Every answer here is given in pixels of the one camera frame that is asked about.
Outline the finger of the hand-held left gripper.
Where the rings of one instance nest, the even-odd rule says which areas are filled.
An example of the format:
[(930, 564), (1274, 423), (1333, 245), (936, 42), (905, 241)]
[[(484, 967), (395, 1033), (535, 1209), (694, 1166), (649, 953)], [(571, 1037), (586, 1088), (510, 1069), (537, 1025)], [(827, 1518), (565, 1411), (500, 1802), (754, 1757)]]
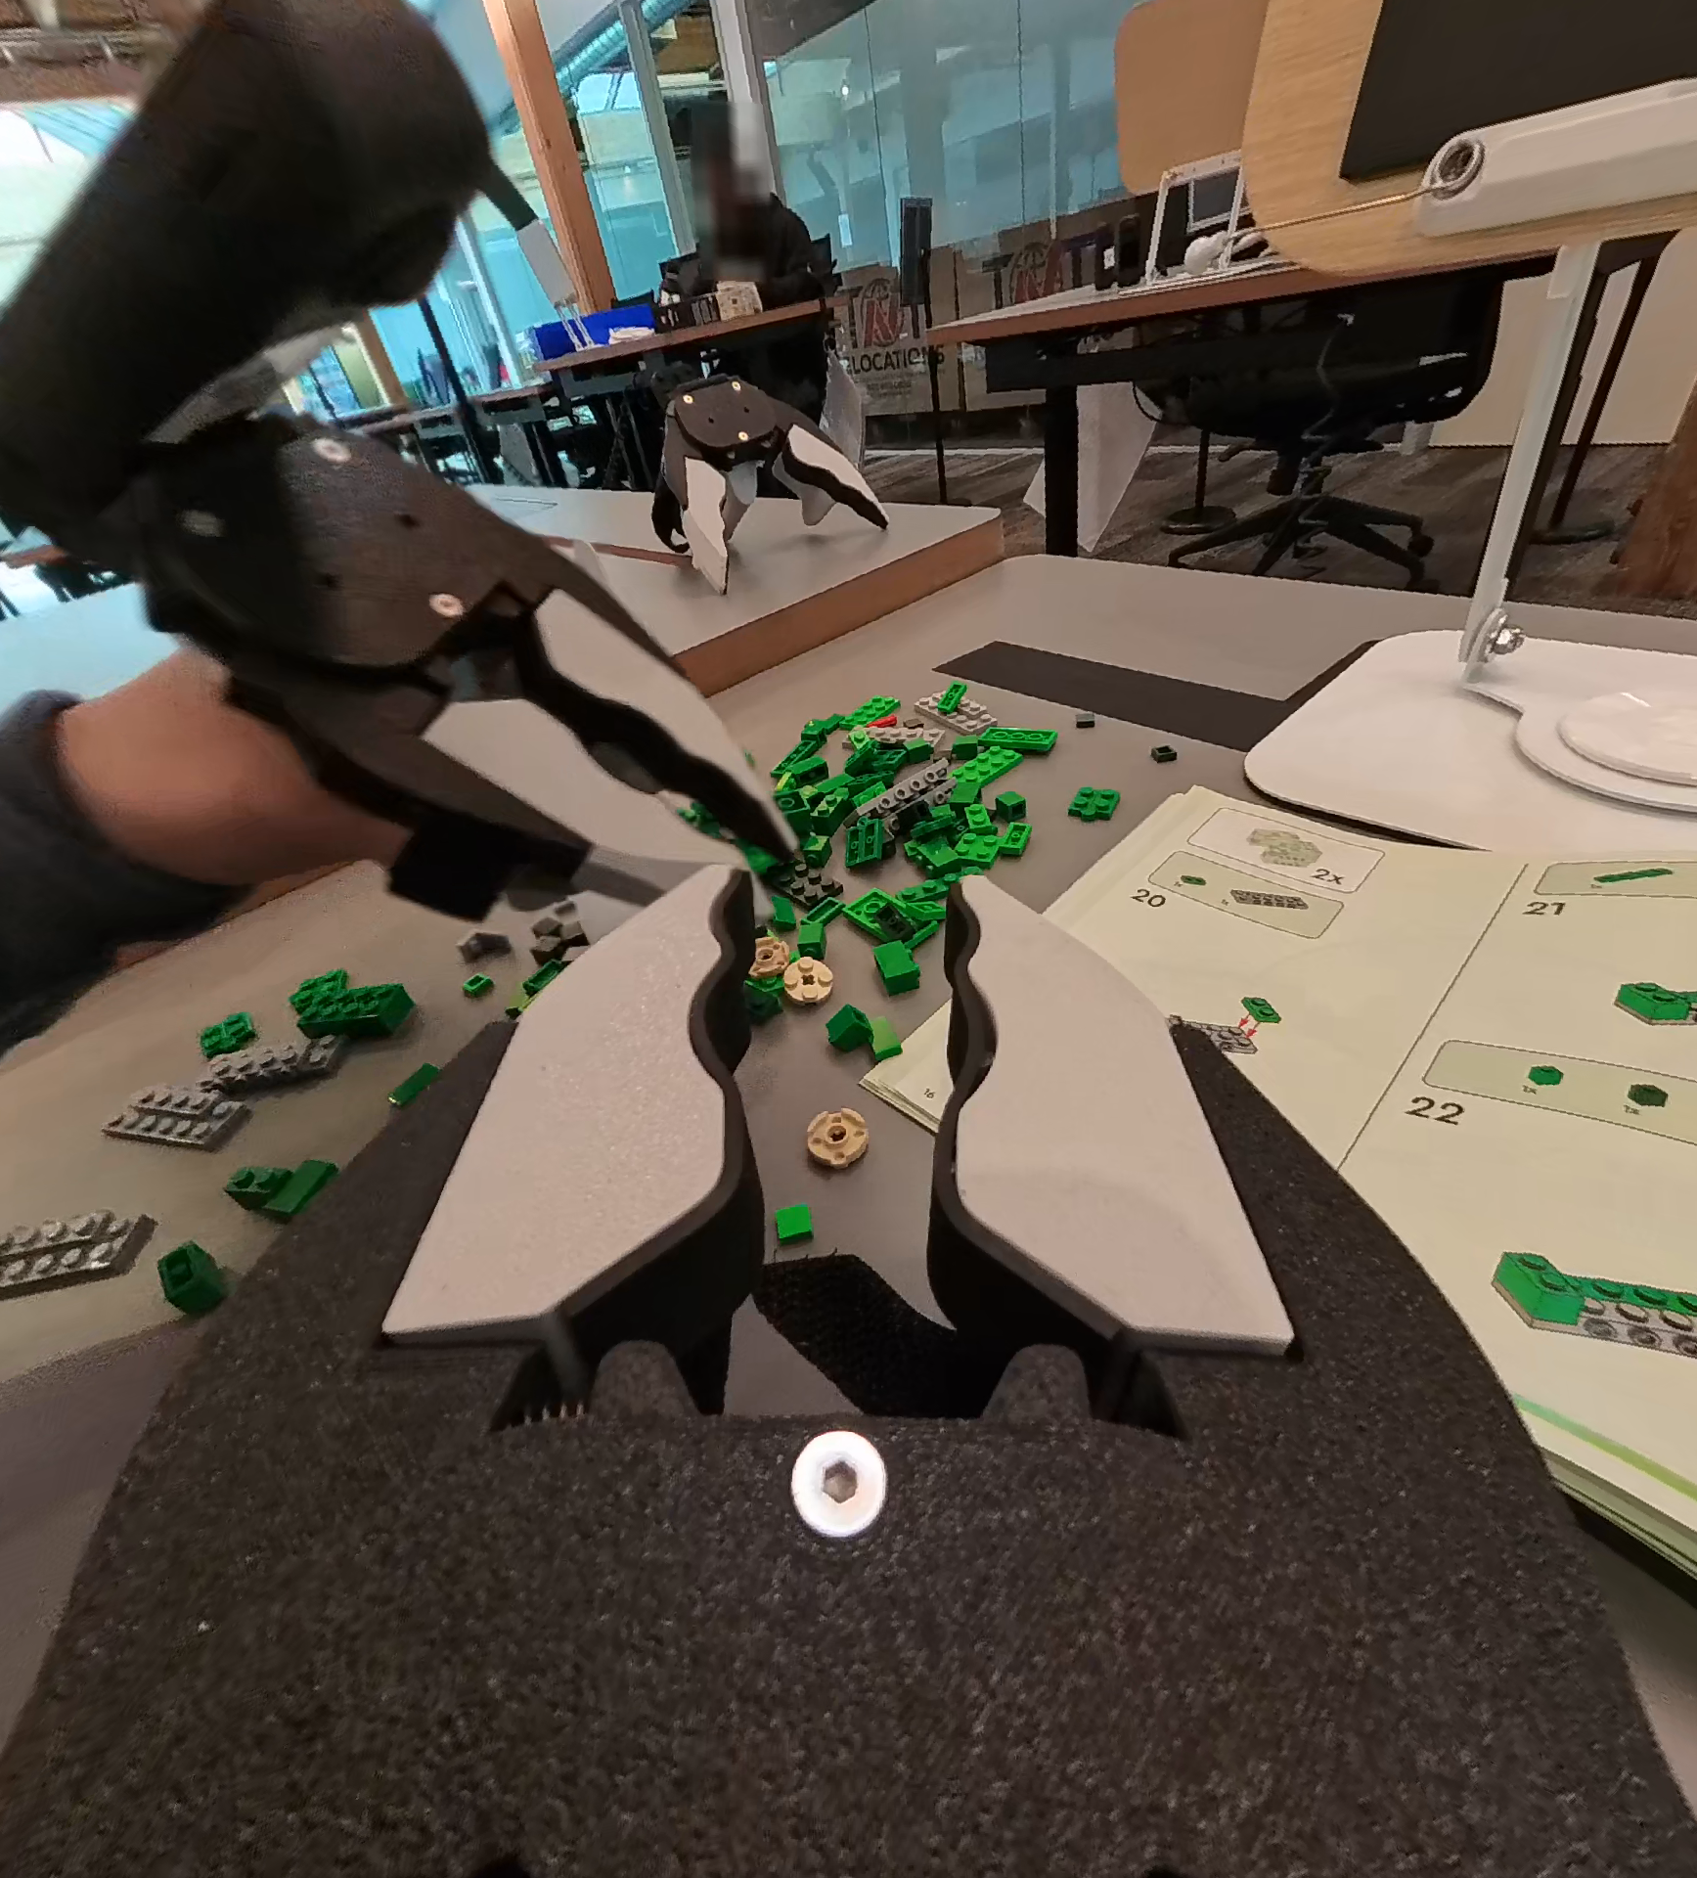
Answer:
[(651, 791), (698, 802), (780, 861), (797, 838), (709, 701), (578, 560), (526, 548), (531, 605), (526, 695), (592, 754), (615, 754)]
[(739, 855), (696, 832), (658, 795), (606, 769), (553, 716), (524, 699), (449, 705), (426, 740), (514, 804), (543, 814), (586, 846), (580, 863), (561, 857), (496, 863), (479, 851), (434, 859), (420, 842), (424, 900), (658, 900), (703, 871), (739, 871)]

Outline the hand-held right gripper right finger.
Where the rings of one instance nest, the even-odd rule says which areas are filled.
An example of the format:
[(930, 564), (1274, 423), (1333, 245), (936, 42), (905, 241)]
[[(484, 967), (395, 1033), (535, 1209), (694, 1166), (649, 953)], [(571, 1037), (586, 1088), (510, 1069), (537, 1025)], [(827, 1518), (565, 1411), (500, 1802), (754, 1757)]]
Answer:
[(1094, 1401), (1141, 1401), (1145, 1358), (1290, 1356), (1165, 1014), (981, 877), (954, 887), (946, 941), (928, 1282), (950, 1325), (997, 1356), (1075, 1352)]

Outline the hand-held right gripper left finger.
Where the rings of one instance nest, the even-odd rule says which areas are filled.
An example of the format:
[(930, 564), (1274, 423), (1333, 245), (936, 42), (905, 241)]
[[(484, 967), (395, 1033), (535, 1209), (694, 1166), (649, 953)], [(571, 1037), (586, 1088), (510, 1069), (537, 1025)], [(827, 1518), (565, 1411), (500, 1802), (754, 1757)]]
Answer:
[(719, 1407), (762, 1270), (735, 1072), (750, 881), (707, 865), (533, 996), (383, 1321), (400, 1348), (535, 1352), (563, 1399), (621, 1344)]

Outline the pile of green toy bricks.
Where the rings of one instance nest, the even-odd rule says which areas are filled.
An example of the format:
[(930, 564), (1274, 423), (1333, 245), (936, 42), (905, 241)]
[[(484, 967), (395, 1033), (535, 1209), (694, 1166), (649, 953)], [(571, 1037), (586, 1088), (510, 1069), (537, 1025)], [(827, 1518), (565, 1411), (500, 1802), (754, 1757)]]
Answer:
[(832, 930), (854, 928), (883, 984), (913, 986), (909, 961), (944, 926), (954, 883), (1024, 855), (1028, 804), (1006, 781), (1057, 740), (1055, 728), (997, 720), (962, 681), (911, 712), (876, 695), (852, 712), (809, 718), (772, 765), (770, 793), (799, 842), (795, 857), (842, 892), (807, 906), (774, 896), (762, 877), (795, 857), (743, 844), (766, 892), (766, 934), (823, 959)]

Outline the cluttered office desk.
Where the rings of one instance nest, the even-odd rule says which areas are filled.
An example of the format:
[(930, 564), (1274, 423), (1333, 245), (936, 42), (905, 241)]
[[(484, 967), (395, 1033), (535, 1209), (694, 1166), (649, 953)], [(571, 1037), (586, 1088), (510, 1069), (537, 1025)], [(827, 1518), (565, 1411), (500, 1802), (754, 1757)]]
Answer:
[(811, 298), (735, 319), (578, 347), (541, 368), (565, 405), (606, 419), (612, 435), (608, 488), (647, 493), (658, 472), (664, 405), (672, 390), (729, 368), (731, 376), (817, 417), (832, 327), (832, 302)]

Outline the white desk lamp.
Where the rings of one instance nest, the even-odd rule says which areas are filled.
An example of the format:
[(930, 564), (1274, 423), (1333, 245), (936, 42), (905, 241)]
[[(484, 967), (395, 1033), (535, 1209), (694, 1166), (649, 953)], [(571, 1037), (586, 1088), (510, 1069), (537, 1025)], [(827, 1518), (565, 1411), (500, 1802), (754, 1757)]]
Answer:
[(1697, 223), (1697, 77), (1460, 131), (1399, 192), (1267, 229), (1302, 263), (1337, 220), (1378, 263), (1562, 245), (1462, 626), (1372, 644), (1253, 746), (1247, 783), (1472, 849), (1697, 857), (1697, 654), (1527, 640), (1509, 603), (1603, 241)]

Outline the grey desk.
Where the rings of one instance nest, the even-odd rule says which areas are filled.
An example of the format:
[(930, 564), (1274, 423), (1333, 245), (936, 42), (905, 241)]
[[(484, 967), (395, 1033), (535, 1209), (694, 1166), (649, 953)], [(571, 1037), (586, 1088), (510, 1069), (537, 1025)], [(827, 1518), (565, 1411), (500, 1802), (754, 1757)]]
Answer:
[[(989, 644), (1026, 646), (1233, 693), (1282, 699), (1354, 646), (1446, 630), (1444, 597), (1022, 556), (723, 693), (719, 716), (760, 759), (836, 689), (897, 691)], [(1100, 716), (1102, 754), (1077, 777), (1124, 791), (1120, 824), (1192, 785), (1243, 797), (1241, 754)], [(1157, 744), (1177, 763), (1151, 763)], [(445, 1065), (498, 1002), (463, 1000), (469, 924), (391, 898), (371, 865), (297, 887), (183, 947), (115, 975), (49, 1037), (0, 1069), (0, 1233), (60, 1211), (144, 1209), (158, 1243), (193, 1237), (246, 1272), (279, 1235), (219, 1196), (223, 1155), (129, 1153), (101, 1139), (105, 1104), (176, 1074), (187, 1024), (248, 1008), (267, 1020), (320, 969), (397, 979), (420, 1000), (408, 1035), (312, 1094), (250, 1121), (250, 1155), (344, 1166), (383, 1131), (385, 1092), (420, 1061)], [(168, 1383), (201, 1350), (138, 1264), (125, 1280), (0, 1305), (0, 1753), (37, 1679), (109, 1493)]]

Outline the brown-topped office desk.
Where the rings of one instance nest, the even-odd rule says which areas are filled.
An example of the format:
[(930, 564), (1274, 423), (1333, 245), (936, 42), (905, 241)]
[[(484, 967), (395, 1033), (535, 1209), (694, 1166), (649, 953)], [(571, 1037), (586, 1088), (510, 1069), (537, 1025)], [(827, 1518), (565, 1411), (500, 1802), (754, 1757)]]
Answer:
[(1368, 296), (1423, 280), (1468, 272), (1507, 282), (1544, 276), (1552, 268), (1548, 251), (1356, 276), (1274, 263), (1251, 272), (1177, 274), (1145, 288), (1050, 294), (932, 325), (926, 341), (946, 353), (977, 349), (995, 394), (1020, 390), (1044, 398), (1046, 552), (1075, 558), (1081, 388), (1157, 384), (1173, 333), (1188, 331), (1196, 321), (1310, 304), (1321, 313), (1354, 315)]

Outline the person's left hand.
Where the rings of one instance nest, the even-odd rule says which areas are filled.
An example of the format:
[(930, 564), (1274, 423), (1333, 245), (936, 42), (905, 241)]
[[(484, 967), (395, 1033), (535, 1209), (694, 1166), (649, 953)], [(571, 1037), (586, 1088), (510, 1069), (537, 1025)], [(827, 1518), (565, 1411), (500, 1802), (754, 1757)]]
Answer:
[(64, 709), (54, 742), (64, 785), (109, 844), (181, 881), (260, 889), (387, 865), (408, 838), (320, 787), (291, 740), (230, 703), (224, 669), (197, 650)]

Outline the wood-edged side table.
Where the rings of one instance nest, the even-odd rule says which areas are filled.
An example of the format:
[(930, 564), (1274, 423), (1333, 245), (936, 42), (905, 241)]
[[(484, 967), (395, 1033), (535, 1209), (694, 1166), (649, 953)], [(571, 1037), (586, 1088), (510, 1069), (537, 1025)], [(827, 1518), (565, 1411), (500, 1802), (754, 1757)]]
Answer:
[[(760, 675), (801, 650), (823, 646), (854, 624), (866, 624), (909, 599), (924, 599), (999, 560), (999, 527), (981, 517), (899, 505), (889, 515), (891, 529), (879, 531), (870, 529), (848, 507), (838, 507), (809, 529), (797, 505), (768, 503), (741, 529), (729, 572), (733, 591), (721, 597), (688, 564), (672, 566), (664, 552), (639, 544), (645, 509), (639, 497), (469, 499), (543, 546), (578, 560), (694, 687), (707, 695), (743, 677)], [(185, 648), (203, 652), (176, 632), (168, 634), (176, 640), (170, 656)], [(232, 701), (230, 679), (228, 699), (254, 716), (248, 707)], [(486, 697), (479, 679), (463, 677), (449, 705), (500, 699), (520, 697)], [(353, 804), (350, 797), (320, 781), (320, 761), (305, 757), (297, 740), (275, 730), (293, 742), (320, 787)], [(670, 806), (694, 802), (668, 791), (651, 791), (615, 754), (594, 757), (615, 777), (662, 797)], [(373, 810), (367, 812), (406, 830)], [(402, 851), (404, 846), (398, 857), (387, 863), (391, 875)]]

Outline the spare gripper mechanism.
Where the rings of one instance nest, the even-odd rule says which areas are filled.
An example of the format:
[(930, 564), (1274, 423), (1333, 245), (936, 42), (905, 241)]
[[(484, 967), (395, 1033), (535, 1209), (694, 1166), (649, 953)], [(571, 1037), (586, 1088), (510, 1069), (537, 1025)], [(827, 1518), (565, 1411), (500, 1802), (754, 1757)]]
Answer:
[(788, 403), (725, 376), (678, 388), (664, 407), (651, 521), (658, 542), (686, 556), (717, 595), (727, 591), (731, 538), (764, 476), (797, 499), (811, 529), (836, 505), (889, 527), (858, 466)]

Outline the grey brick plate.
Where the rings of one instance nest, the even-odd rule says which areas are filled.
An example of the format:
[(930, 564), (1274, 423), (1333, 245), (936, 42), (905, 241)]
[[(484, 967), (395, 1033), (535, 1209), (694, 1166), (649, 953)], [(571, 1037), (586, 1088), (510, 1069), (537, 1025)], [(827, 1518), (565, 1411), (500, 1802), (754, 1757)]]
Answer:
[(338, 1037), (248, 1045), (211, 1059), (201, 1082), (226, 1100), (246, 1100), (330, 1078), (342, 1061), (344, 1039)]
[(203, 1084), (152, 1086), (135, 1092), (103, 1123), (103, 1135), (146, 1147), (211, 1153), (250, 1119), (252, 1106)]

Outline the stacked grey brick plates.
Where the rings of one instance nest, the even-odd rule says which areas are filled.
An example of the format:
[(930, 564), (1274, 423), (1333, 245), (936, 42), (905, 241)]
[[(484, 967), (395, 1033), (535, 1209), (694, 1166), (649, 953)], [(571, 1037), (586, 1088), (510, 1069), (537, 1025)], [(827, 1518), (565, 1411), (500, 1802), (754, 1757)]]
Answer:
[(156, 1233), (146, 1213), (109, 1209), (19, 1227), (0, 1237), (0, 1303), (125, 1276)]

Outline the black office chair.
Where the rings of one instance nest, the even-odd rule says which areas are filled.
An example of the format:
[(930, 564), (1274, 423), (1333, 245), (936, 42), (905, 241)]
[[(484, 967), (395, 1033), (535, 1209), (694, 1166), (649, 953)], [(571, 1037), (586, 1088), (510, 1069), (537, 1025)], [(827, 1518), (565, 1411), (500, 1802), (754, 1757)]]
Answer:
[(1169, 552), (1190, 556), (1263, 542), (1251, 566), (1268, 574), (1321, 542), (1368, 552), (1427, 587), (1423, 519), (1329, 489), (1329, 460), (1378, 452), (1378, 435), (1460, 415), (1491, 370), (1505, 276), (1470, 268), (1311, 296), (1298, 317), (1212, 345), (1208, 374), (1173, 384), (1190, 429), (1243, 443), (1274, 460), (1270, 505)]

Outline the curved plywood panel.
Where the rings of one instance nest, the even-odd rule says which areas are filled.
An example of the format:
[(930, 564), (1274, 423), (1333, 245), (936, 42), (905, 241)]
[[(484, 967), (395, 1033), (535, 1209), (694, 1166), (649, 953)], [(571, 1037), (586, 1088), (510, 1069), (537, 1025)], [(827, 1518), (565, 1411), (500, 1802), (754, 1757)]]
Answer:
[(1124, 190), (1239, 149), (1267, 2), (1143, 2), (1114, 40), (1116, 153)]
[(1241, 135), (1259, 227), (1296, 268), (1331, 278), (1452, 270), (1697, 225), (1697, 194), (1517, 223), (1456, 237), (1415, 231), (1403, 169), (1378, 182), (1339, 175), (1376, 30), (1376, 2), (1272, 2)]

